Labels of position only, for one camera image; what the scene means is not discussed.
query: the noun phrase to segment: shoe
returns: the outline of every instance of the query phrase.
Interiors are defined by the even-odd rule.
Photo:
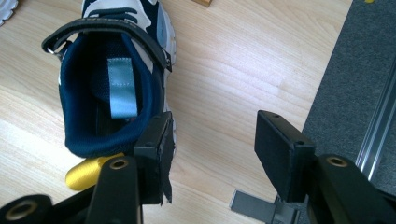
[[[67,40],[73,34],[76,40]],[[42,48],[62,62],[65,145],[79,157],[127,152],[149,120],[169,110],[166,80],[176,42],[158,0],[85,0],[82,18],[58,29]]]
[[[0,0],[0,26],[11,17],[13,13],[12,10],[15,9],[17,5],[17,0]]]

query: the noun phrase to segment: metal bracket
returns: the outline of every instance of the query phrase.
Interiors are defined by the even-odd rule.
[[[230,203],[232,211],[265,223],[278,221],[285,224],[296,224],[300,211],[287,206],[280,200],[269,203],[263,199],[236,190]]]

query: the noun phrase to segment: wooden floor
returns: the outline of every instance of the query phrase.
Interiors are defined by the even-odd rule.
[[[351,0],[163,0],[177,36],[168,101],[177,121],[173,204],[144,207],[146,223],[257,223],[233,213],[235,189],[272,201],[253,151],[256,114],[298,129],[332,54]],[[45,193],[73,195],[65,173],[59,61],[41,41],[80,16],[80,1],[20,0],[0,27],[0,206]]]

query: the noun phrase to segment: shoe label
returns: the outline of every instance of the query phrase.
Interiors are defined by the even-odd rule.
[[[130,58],[107,59],[110,110],[113,119],[137,117],[134,69]]]

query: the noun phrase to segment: gray carpet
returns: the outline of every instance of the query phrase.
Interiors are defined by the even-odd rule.
[[[355,0],[337,40],[303,133],[317,154],[355,161],[396,56],[396,1]],[[396,194],[396,123],[374,185]],[[300,223],[308,223],[302,217]]]

